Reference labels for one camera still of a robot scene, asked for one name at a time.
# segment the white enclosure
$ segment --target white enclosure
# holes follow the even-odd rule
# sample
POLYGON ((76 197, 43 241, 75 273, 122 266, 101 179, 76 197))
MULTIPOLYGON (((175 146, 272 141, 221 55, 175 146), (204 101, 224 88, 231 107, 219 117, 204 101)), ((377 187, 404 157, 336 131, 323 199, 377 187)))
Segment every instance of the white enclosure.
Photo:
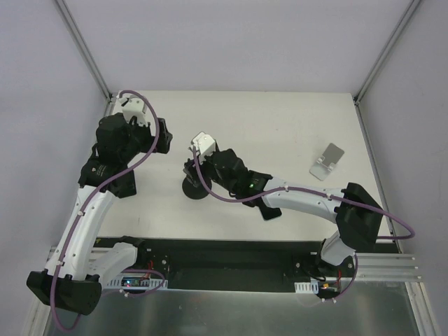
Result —
MULTIPOLYGON (((330 186, 355 179, 416 229, 416 238, 400 245, 419 259, 428 289, 430 300, 410 299, 416 324, 421 335, 434 335, 438 328, 441 335, 448 333, 443 283, 448 258, 443 211, 448 206, 447 15, 443 0, 7 1, 0 10, 0 293, 7 302, 0 311, 1 334, 31 335, 32 323, 24 321, 33 295, 25 280, 43 267, 59 241, 97 121, 111 112, 113 95, 126 89, 180 90, 173 98, 165 91, 147 92, 159 116, 169 118, 173 155, 154 155, 148 164, 160 163, 158 170, 143 166, 136 173, 141 194, 113 207, 100 234, 145 237, 150 228, 152 237, 219 238, 218 233, 236 239, 244 221, 259 220, 258 213, 247 215, 244 207, 234 213, 225 207, 210 227, 176 231, 181 212, 164 216, 168 199, 185 211, 187 222, 200 215, 199 207, 192 208, 196 204, 172 196, 179 162, 189 156, 187 127, 193 133, 215 132, 224 148, 251 158, 245 161, 250 168, 311 185, 317 180, 308 168, 337 139, 350 150, 340 175, 328 179, 330 186), (230 102, 220 103, 225 95, 230 102), (213 105, 216 110, 207 113, 213 105), (206 115, 202 124, 182 114, 198 118, 194 113, 199 111, 206 115), (281 131, 269 133, 271 113, 273 128, 287 130, 287 140, 281 131), (262 118, 266 136, 247 132, 239 118, 245 123, 262 118), (238 141, 229 140, 231 132, 239 133, 238 141), (300 142, 297 156, 289 160, 290 167, 282 167, 277 162, 291 153, 280 148, 294 140, 300 142), (270 149, 272 160, 252 155, 258 147, 270 149), (171 184, 158 190, 163 195, 152 211, 139 197, 150 197, 160 186, 160 181, 149 182, 154 172, 166 174, 171 184), (243 216, 237 230, 223 229, 232 214, 243 216), (129 227, 122 226, 123 219, 129 227), (427 315, 419 311, 422 306, 427 315)), ((205 200, 214 207, 212 201, 205 200)), ((314 224, 321 233, 333 229, 314 224)), ((272 227, 256 232, 251 222, 240 239, 322 238, 304 226, 293 232, 289 225, 280 222, 285 231, 279 234, 272 227)), ((387 231, 384 221, 381 233, 387 231)))
POLYGON ((68 0, 112 92, 356 94, 409 0, 68 0))

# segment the grey wall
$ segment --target grey wall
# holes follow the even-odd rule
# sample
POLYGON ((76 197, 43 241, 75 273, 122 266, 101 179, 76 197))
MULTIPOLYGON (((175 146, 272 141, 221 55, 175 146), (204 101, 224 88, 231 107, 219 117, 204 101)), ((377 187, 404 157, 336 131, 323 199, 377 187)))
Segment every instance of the grey wall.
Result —
POLYGON ((410 0, 68 0, 113 91, 356 93, 410 0))
POLYGON ((0 46, 0 333, 16 336, 105 101, 51 0, 3 1, 0 46))
POLYGON ((448 1, 426 0, 367 92, 361 113, 391 210, 412 224, 405 243, 425 274, 448 335, 448 1))

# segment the metal floor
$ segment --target metal floor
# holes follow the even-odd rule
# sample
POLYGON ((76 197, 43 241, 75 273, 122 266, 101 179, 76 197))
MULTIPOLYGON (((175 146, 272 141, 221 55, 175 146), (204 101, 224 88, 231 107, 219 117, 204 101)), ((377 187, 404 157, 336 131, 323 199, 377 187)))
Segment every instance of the metal floor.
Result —
MULTIPOLYGON (((297 294, 161 290, 146 297, 114 293, 83 316, 72 335, 289 336, 418 335, 404 283, 357 281, 336 304, 297 294)), ((59 311, 64 325, 75 314, 59 311)), ((66 335, 50 321, 47 336, 66 335)))

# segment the metal frame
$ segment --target metal frame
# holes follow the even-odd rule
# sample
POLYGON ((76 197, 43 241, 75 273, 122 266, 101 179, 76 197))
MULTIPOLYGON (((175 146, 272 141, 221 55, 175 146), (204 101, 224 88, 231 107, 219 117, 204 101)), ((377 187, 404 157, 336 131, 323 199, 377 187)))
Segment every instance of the metal frame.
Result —
MULTIPOLYGON (((384 195, 384 190, 382 188, 381 179, 378 175, 377 164, 375 161, 375 154, 372 150, 370 138, 368 131, 366 130, 365 124, 363 122, 362 113, 359 109, 359 104, 361 100, 366 95, 366 92, 370 88, 373 80, 377 74, 382 70, 388 56, 391 54, 392 50, 396 46, 398 39, 403 35, 405 28, 409 24, 410 20, 414 17, 417 8, 420 6, 423 0, 411 0, 405 12, 403 13, 400 21, 393 30, 391 36, 386 42, 385 46, 381 50, 378 58, 373 64, 367 78, 361 85, 360 90, 354 97, 354 104, 356 106, 356 112, 360 122, 360 127, 363 132, 363 136, 367 146, 367 152, 370 157, 370 162, 373 168, 374 177, 377 182, 377 187, 379 189, 379 194, 381 197, 381 202, 385 209, 388 209, 386 197, 384 195)), ((104 112, 105 116, 111 114, 113 107, 115 105, 115 98, 113 98, 113 93, 109 90, 104 77, 99 70, 92 53, 90 52, 75 20, 73 15, 70 13, 69 7, 65 0, 55 0, 56 7, 62 16, 64 23, 73 42, 76 44, 79 53, 85 60, 86 66, 88 67, 90 73, 92 74, 95 82, 97 83, 101 93, 107 99, 107 105, 104 112)), ((389 229, 391 233, 395 233, 394 225, 391 221, 388 222, 389 229)), ((398 242, 398 248, 402 251, 402 246, 398 242)), ((101 249, 94 249, 92 256, 98 256, 101 254, 101 249)), ((421 282, 421 275, 418 266, 415 264, 415 259, 411 255, 405 254, 377 254, 368 255, 359 253, 360 268, 358 271, 358 280, 361 281, 406 281, 406 287, 409 293, 409 299, 414 311, 414 316, 419 328, 420 334, 423 336, 427 335, 441 335, 440 330, 435 322, 433 312, 429 305, 428 297, 426 294, 426 289, 424 284, 421 282)), ((31 306, 31 311, 29 318, 27 319, 27 324, 25 325, 24 335, 42 335, 45 329, 48 319, 46 316, 50 316, 49 307, 41 304, 37 299, 35 299, 31 306)))
POLYGON ((80 55, 85 61, 85 65, 95 79, 95 82, 98 84, 98 87, 103 93, 104 97, 106 99, 110 99, 112 97, 111 91, 108 89, 106 81, 101 75, 97 63, 95 63, 92 53, 90 52, 83 36, 81 35, 81 32, 75 22, 73 15, 70 13, 67 3, 65 2, 65 0, 55 0, 55 4, 67 29, 69 30, 71 37, 73 38, 73 42, 76 44, 80 55))
POLYGON ((389 40, 386 42, 386 45, 383 47, 377 60, 373 64, 373 67, 370 70, 369 74, 367 75, 367 78, 364 80, 364 83, 361 85, 361 88, 358 91, 358 94, 355 95, 354 101, 355 101, 356 105, 359 105, 359 102, 364 98, 365 93, 367 92, 370 85, 372 84, 372 81, 375 79, 376 75, 381 71, 385 61, 387 60, 388 56, 391 54, 393 47, 396 45, 398 39, 402 36, 405 28, 409 24, 410 20, 414 17, 414 14, 416 13, 417 8, 420 6, 420 4, 422 2, 423 2, 423 0, 411 0, 411 2, 409 3, 409 6, 406 8, 406 10, 403 13, 402 17, 400 18, 400 21, 398 22, 397 26, 392 31, 392 34, 389 37, 389 40))

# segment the grey metal surface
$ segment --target grey metal surface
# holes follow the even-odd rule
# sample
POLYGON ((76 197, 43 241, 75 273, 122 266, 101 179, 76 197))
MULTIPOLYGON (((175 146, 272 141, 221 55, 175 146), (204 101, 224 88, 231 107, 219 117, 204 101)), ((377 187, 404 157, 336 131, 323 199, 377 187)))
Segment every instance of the grey metal surface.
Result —
POLYGON ((359 253, 356 280, 421 282, 422 274, 412 254, 359 253))
POLYGON ((103 92, 103 95, 105 96, 105 98, 108 99, 111 96, 111 92, 109 91, 107 84, 104 81, 104 78, 98 69, 97 63, 93 59, 93 56, 90 53, 90 50, 84 41, 83 35, 81 35, 81 32, 78 28, 78 25, 75 22, 73 15, 70 13, 67 3, 65 2, 65 0, 55 0, 55 3, 56 3, 56 7, 58 8, 59 13, 61 14, 61 17, 62 17, 67 29, 69 30, 71 37, 73 38, 74 43, 76 44, 76 47, 79 50, 79 53, 83 57, 86 65, 90 71, 90 73, 92 74, 93 78, 95 79, 95 82, 97 82, 98 87, 103 92))
MULTIPOLYGON (((358 282, 336 304, 310 307, 304 298, 170 290, 140 299, 112 294, 72 335, 418 335, 403 283, 358 282)), ((71 325, 74 314, 59 314, 71 325)), ((49 323, 45 335, 65 334, 49 323)))
POLYGON ((375 76, 381 70, 382 65, 384 64, 387 57, 391 53, 393 47, 397 43, 401 34, 404 32, 407 24, 410 22, 410 20, 414 16, 417 8, 419 7, 419 5, 422 1, 423 0, 411 0, 410 1, 409 6, 406 8, 405 12, 403 13, 403 16, 401 17, 400 21, 398 22, 397 27, 393 30, 391 37, 389 37, 389 40, 387 41, 386 45, 383 47, 383 50, 380 52, 377 60, 375 61, 374 65, 372 67, 372 70, 370 70, 370 73, 368 74, 364 83, 361 85, 361 89, 359 90, 358 94, 355 97, 356 103, 359 103, 364 98, 365 93, 367 92, 368 88, 370 87, 370 84, 372 83, 375 76))

